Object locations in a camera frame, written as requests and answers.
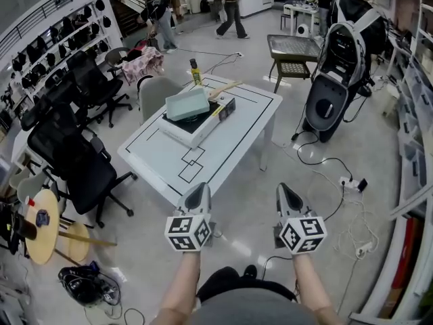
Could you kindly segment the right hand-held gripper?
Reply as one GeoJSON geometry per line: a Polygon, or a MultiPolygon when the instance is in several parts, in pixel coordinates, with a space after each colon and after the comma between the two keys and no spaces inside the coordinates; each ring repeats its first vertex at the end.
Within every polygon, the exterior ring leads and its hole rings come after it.
{"type": "Polygon", "coordinates": [[[322,216],[309,201],[285,183],[276,189],[277,223],[273,227],[276,248],[287,248],[292,255],[315,252],[327,238],[322,216]]]}

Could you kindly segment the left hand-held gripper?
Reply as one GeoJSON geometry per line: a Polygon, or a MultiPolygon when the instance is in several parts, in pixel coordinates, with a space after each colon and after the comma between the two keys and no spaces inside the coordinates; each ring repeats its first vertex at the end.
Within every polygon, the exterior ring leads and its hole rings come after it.
{"type": "Polygon", "coordinates": [[[175,251],[201,251],[212,236],[211,193],[202,182],[180,197],[171,217],[166,220],[164,236],[175,251]]]}

